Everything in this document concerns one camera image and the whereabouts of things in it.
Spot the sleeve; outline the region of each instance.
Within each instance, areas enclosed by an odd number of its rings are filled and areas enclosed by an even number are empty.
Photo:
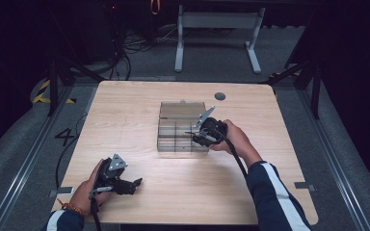
[[[72,210],[58,210],[50,215],[49,221],[40,231],[81,231],[84,228],[84,218]]]
[[[261,231],[311,230],[302,206],[285,188],[276,167],[256,162],[249,167],[246,181]]]

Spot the metal bracket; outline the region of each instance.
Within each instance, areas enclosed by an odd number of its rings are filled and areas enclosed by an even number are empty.
[[[310,192],[317,191],[314,185],[307,185],[306,182],[294,182],[296,189],[308,189]]]
[[[74,188],[73,187],[60,187],[57,190],[51,190],[49,192],[48,197],[56,197],[58,194],[73,194]]]
[[[212,106],[209,110],[204,112],[203,114],[199,115],[199,120],[194,127],[199,128],[200,125],[211,115],[211,113],[215,110],[215,106]]]
[[[114,154],[109,170],[117,170],[125,167],[128,167],[128,164],[119,156],[119,154]]]

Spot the black cable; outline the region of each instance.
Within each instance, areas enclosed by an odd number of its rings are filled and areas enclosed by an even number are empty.
[[[61,160],[63,159],[63,156],[65,155],[66,151],[68,150],[68,148],[75,142],[77,141],[77,139],[80,137],[80,133],[77,132],[77,126],[80,122],[80,120],[82,120],[85,116],[87,116],[87,114],[84,114],[83,116],[81,116],[79,118],[79,120],[77,120],[77,123],[76,123],[76,136],[73,138],[73,140],[71,140],[71,142],[65,147],[65,149],[63,149],[63,152],[62,154],[60,155],[59,157],[59,160],[58,160],[58,163],[56,165],[56,189],[59,189],[60,187],[60,184],[59,184],[59,166],[60,166],[60,162]]]
[[[119,61],[117,59],[112,59],[108,65],[101,67],[99,69],[91,70],[91,72],[94,72],[96,74],[103,74],[110,69],[112,69]],[[74,71],[71,70],[71,73],[73,73],[74,76],[88,76],[87,73],[83,73],[80,70]]]
[[[224,138],[224,141],[229,146],[230,151],[232,152],[233,157],[235,158],[235,160],[236,160],[239,168],[242,170],[243,176],[246,178],[248,176],[248,173],[246,172],[245,167],[243,166],[242,162],[240,161],[240,158],[239,158],[239,156],[238,156],[238,154],[236,152],[235,146],[233,145],[233,143],[228,138]]]
[[[239,168],[242,170],[243,176],[246,178],[248,176],[248,173],[246,172],[245,167],[243,166],[242,162],[240,161],[239,155],[236,152],[236,148],[233,145],[233,143],[230,141],[230,139],[228,139],[224,134],[222,134],[221,132],[219,132],[217,130],[213,130],[213,129],[202,129],[202,130],[216,132],[224,139],[224,141],[229,146],[230,152],[232,153],[232,156],[235,158],[236,163],[238,164]]]
[[[111,78],[113,77],[113,73],[114,73],[114,66],[113,66],[113,68],[111,68],[111,73],[110,73],[110,76],[109,76],[109,80],[111,80]]]
[[[97,228],[97,231],[101,231],[100,219],[98,218],[97,200],[94,197],[91,198],[91,212],[92,217],[94,218],[95,227]]]
[[[169,35],[171,35],[174,31],[177,30],[177,27],[170,30],[169,32],[167,32],[165,35],[163,35],[162,37],[160,38],[155,38],[153,40],[153,42],[150,42],[146,39],[134,39],[132,38],[134,34],[130,34],[130,35],[127,35],[128,38],[130,38],[129,41],[125,41],[125,44],[124,44],[124,48],[128,51],[132,51],[132,52],[127,52],[127,54],[135,54],[139,51],[142,51],[142,52],[147,52],[149,51],[150,49],[152,49],[153,47],[157,46],[157,45],[160,45],[160,44],[164,44],[165,42],[167,42],[168,40],[172,39],[171,37],[169,37]],[[134,45],[137,45],[139,47],[137,48],[132,48],[130,46],[134,46]]]
[[[97,73],[89,70],[85,66],[78,64],[77,62],[70,60],[66,57],[60,57],[60,59],[65,62],[66,64],[74,66],[77,70],[79,70],[81,73],[83,73],[85,76],[90,76],[92,79],[96,80],[98,83],[104,80],[104,78]]]
[[[124,53],[124,58],[127,64],[127,75],[125,76],[125,81],[128,81],[128,78],[130,78],[130,75],[131,75],[131,62],[130,62],[130,58],[128,58],[127,54],[125,53]]]
[[[227,37],[228,35],[230,35],[234,31],[234,29],[217,29],[217,28],[215,28],[214,30],[206,30],[206,31],[210,32],[210,33],[213,33],[215,35],[218,35],[218,36]]]

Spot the finger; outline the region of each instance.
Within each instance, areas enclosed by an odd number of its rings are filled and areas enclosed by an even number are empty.
[[[229,119],[225,119],[225,120],[224,120],[224,123],[225,123],[227,126],[231,126],[231,125],[233,125],[232,121],[230,121]]]
[[[113,194],[112,192],[102,192],[95,197],[95,200],[97,201],[98,204],[101,204],[107,201],[112,194]]]
[[[100,162],[98,162],[98,164],[97,164],[97,165],[95,166],[95,168],[92,170],[92,175],[90,175],[90,179],[89,179],[89,182],[90,182],[91,184],[94,184],[95,177],[97,176],[98,169],[100,168],[101,163],[103,163],[103,159],[101,159],[101,160],[100,160]]]
[[[210,144],[209,148],[214,150],[214,151],[226,151],[227,150],[227,143],[222,141],[221,143],[218,143],[218,144]]]

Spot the table top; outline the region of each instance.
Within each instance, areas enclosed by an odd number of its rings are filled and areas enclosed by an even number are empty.
[[[219,101],[214,95],[225,94]],[[225,152],[159,153],[161,102],[204,102],[216,119],[240,126],[262,158],[274,164],[287,189],[301,202],[310,224],[318,217],[303,182],[296,153],[273,90],[264,85],[102,82],[76,144],[62,186],[75,189],[100,159],[118,153],[128,167],[121,179],[143,177],[134,195],[113,195],[100,208],[101,222],[169,224],[257,224],[243,174]],[[69,201],[70,195],[59,195]],[[58,203],[53,209],[59,209]]]

